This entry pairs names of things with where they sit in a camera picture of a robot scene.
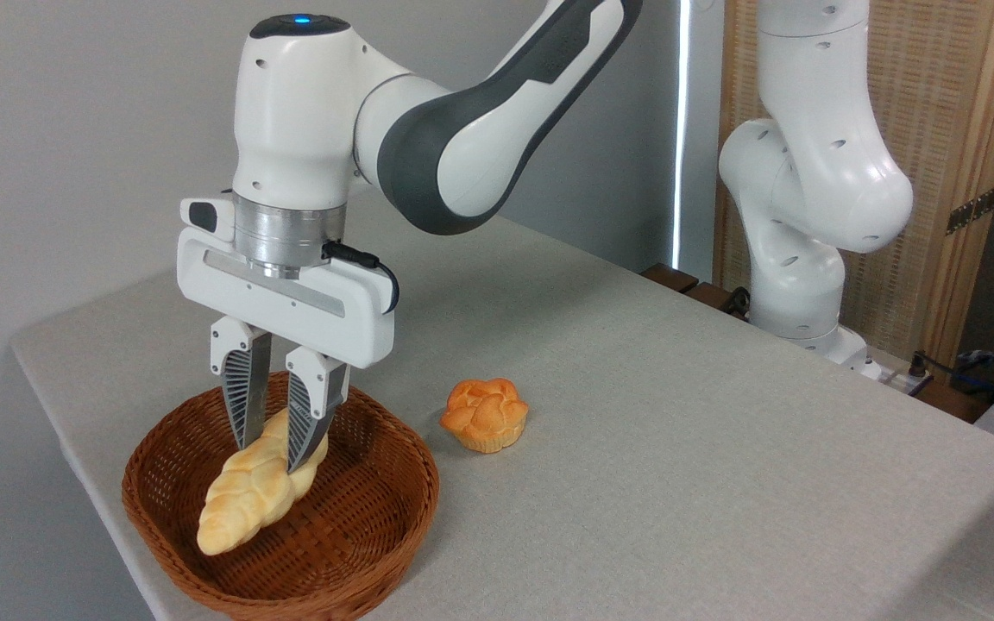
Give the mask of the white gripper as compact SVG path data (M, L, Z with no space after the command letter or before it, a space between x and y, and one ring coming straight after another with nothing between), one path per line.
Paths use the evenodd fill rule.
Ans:
M343 260L301 267L295 279L267 274L237 253L236 209L226 199L182 200L179 216L186 228L178 242L178 286L189 300L225 315L211 326L210 367L239 449L263 433L269 333L303 346L286 358L293 474L346 401L349 365L368 368L392 350L397 286L381 268Z

